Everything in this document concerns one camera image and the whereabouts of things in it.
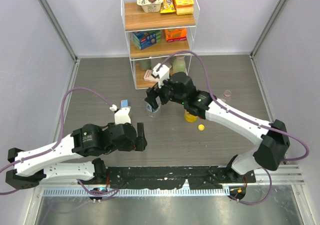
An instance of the wall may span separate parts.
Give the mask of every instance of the wall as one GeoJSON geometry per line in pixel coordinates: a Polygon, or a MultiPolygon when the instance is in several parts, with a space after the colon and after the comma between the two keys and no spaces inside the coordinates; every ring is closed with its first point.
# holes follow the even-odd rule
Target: wall
{"type": "MultiPolygon", "coordinates": [[[[315,208],[320,207],[319,7],[320,0],[289,0],[256,56],[272,113],[310,147],[310,156],[298,164],[315,208]]],[[[290,157],[303,152],[291,141],[290,157]]]]}
{"type": "MultiPolygon", "coordinates": [[[[78,56],[127,55],[121,0],[47,0],[78,56]]],[[[194,50],[249,53],[278,0],[198,0],[194,50]]]]}
{"type": "MultiPolygon", "coordinates": [[[[12,147],[53,140],[59,104],[73,66],[37,0],[0,0],[0,167],[12,147]]],[[[0,175],[0,191],[12,187],[0,175]]],[[[0,198],[0,224],[22,224],[31,190],[0,198]]]]}

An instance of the robotic arm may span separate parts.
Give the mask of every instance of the robotic arm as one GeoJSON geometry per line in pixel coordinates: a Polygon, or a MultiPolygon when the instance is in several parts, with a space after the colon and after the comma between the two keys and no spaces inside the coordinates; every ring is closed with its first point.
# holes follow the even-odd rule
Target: robotic arm
{"type": "Polygon", "coordinates": [[[15,189],[33,188],[39,183],[52,180],[80,179],[84,184],[105,183],[106,166],[97,158],[85,163],[61,163],[70,159],[87,156],[98,157],[119,151],[144,151],[147,141],[144,124],[137,124],[137,131],[129,117],[129,107],[122,107],[114,114],[115,123],[106,127],[86,124],[64,137],[58,147],[49,153],[23,161],[23,158],[37,155],[51,149],[55,143],[23,151],[12,148],[8,151],[8,161],[22,161],[6,173],[5,181],[15,189]]]}
{"type": "Polygon", "coordinates": [[[207,91],[197,90],[192,79],[184,72],[178,72],[170,76],[167,66],[160,63],[154,67],[152,76],[158,78],[158,82],[146,91],[144,99],[153,109],[158,108],[157,99],[165,105],[168,101],[182,104],[190,114],[222,124],[250,140],[255,148],[235,155],[228,163],[225,176],[236,181],[247,172],[265,168],[271,171],[278,169],[283,161],[290,143],[287,136],[260,127],[261,125],[287,131],[283,122],[276,120],[274,123],[252,117],[244,112],[232,108],[220,99],[218,103],[226,109],[222,109],[207,91]],[[259,126],[254,126],[245,119],[235,116],[229,111],[236,112],[245,119],[255,121],[259,126]]]}

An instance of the yellow snack bag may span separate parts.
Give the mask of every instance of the yellow snack bag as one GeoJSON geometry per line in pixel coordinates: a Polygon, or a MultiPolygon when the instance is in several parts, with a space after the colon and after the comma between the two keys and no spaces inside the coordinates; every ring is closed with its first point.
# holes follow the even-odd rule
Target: yellow snack bag
{"type": "Polygon", "coordinates": [[[175,6],[172,0],[163,0],[160,10],[161,14],[174,13],[175,11],[175,6]]]}

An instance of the white food container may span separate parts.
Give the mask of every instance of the white food container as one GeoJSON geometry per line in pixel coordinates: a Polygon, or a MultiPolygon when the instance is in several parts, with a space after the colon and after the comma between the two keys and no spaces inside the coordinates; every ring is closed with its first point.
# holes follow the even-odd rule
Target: white food container
{"type": "Polygon", "coordinates": [[[163,0],[136,0],[145,13],[157,13],[160,11],[163,0]]]}

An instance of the shelf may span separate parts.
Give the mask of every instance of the shelf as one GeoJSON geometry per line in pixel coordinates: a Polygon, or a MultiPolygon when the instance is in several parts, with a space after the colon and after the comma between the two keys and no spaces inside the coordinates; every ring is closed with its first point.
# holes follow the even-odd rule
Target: shelf
{"type": "Polygon", "coordinates": [[[136,2],[125,3],[124,14],[126,32],[196,25],[193,14],[178,16],[175,12],[167,14],[161,14],[160,12],[145,13],[136,2]]]}
{"type": "Polygon", "coordinates": [[[130,42],[132,59],[168,56],[180,50],[190,50],[188,40],[167,42],[163,33],[160,42],[142,50],[139,50],[132,41],[130,42]]]}
{"type": "Polygon", "coordinates": [[[139,63],[135,64],[135,81],[137,89],[147,89],[155,85],[154,82],[149,82],[144,80],[146,71],[143,71],[139,67],[139,63]]]}

